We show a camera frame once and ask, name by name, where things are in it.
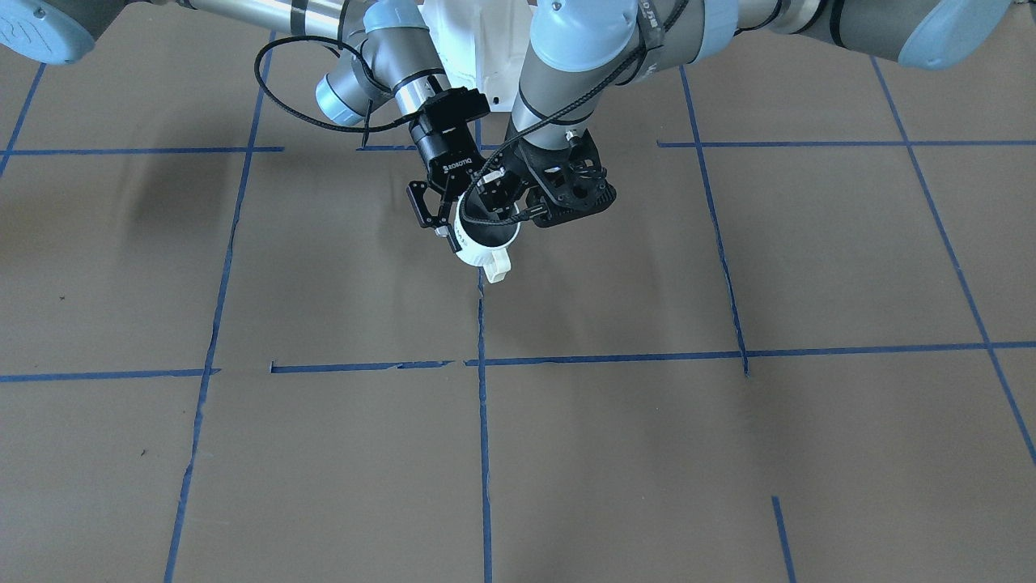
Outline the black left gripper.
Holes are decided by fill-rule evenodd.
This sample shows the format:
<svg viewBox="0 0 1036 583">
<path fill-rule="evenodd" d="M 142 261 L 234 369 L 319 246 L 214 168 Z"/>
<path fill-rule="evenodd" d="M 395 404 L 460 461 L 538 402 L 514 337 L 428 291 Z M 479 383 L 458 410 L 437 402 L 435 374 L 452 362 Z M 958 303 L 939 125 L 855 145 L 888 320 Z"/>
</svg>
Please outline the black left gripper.
<svg viewBox="0 0 1036 583">
<path fill-rule="evenodd" d="M 602 213 L 618 198 L 588 130 L 563 149 L 544 149 L 519 140 L 510 150 L 510 170 L 490 171 L 478 182 L 473 217 L 512 217 L 525 188 L 526 206 L 543 211 L 533 217 L 537 228 Z"/>
</svg>

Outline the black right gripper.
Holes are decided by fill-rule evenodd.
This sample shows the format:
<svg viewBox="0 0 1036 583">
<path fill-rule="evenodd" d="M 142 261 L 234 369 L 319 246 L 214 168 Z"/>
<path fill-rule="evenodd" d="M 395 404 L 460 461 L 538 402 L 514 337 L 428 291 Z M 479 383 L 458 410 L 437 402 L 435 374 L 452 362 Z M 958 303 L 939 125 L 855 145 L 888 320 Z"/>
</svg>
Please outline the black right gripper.
<svg viewBox="0 0 1036 583">
<path fill-rule="evenodd" d="M 410 181 L 406 195 L 420 228 L 432 229 L 439 237 L 450 236 L 450 214 L 454 198 L 471 184 L 471 174 L 482 168 L 469 123 L 487 116 L 487 96 L 477 89 L 452 88 L 437 93 L 418 110 L 410 123 L 410 136 L 424 162 L 427 181 Z M 438 203 L 429 206 L 429 192 Z"/>
</svg>

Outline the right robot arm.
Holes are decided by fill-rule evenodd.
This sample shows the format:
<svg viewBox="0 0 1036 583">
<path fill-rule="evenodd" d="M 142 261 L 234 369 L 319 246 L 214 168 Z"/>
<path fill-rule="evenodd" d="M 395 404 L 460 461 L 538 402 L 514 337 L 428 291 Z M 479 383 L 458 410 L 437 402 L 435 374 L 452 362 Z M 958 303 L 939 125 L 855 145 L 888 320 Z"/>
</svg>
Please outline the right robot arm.
<svg viewBox="0 0 1036 583">
<path fill-rule="evenodd" d="M 192 14 L 271 34 L 253 62 L 267 99 L 309 126 L 369 136 L 403 128 L 418 148 L 424 176 L 407 195 L 419 225 L 455 236 L 450 225 L 473 201 L 478 154 L 471 123 L 490 111 L 489 97 L 448 78 L 444 56 L 414 1 L 180 1 Z M 316 84 L 317 113 L 282 97 L 262 67 L 278 48 L 315 45 L 334 64 Z"/>
</svg>

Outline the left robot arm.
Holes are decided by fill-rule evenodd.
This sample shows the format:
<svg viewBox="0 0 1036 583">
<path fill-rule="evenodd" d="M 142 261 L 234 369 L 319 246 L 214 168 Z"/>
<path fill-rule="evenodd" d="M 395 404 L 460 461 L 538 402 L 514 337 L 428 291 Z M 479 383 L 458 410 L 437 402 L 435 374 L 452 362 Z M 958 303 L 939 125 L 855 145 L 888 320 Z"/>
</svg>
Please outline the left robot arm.
<svg viewBox="0 0 1036 583">
<path fill-rule="evenodd" d="M 588 119 L 604 89 L 702 62 L 741 33 L 769 30 L 943 70 L 991 35 L 1006 1 L 540 2 L 503 144 L 464 192 L 458 215 L 540 228 L 614 200 Z"/>
</svg>

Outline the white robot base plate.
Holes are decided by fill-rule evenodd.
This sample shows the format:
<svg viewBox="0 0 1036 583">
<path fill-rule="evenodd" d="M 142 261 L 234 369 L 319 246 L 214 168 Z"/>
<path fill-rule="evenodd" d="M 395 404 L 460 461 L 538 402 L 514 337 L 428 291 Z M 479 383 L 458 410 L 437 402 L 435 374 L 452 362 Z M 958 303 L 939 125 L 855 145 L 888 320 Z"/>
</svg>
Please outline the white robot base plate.
<svg viewBox="0 0 1036 583">
<path fill-rule="evenodd" d="M 422 1 L 419 10 L 455 87 L 480 90 L 511 112 L 537 5 L 529 1 Z"/>
</svg>

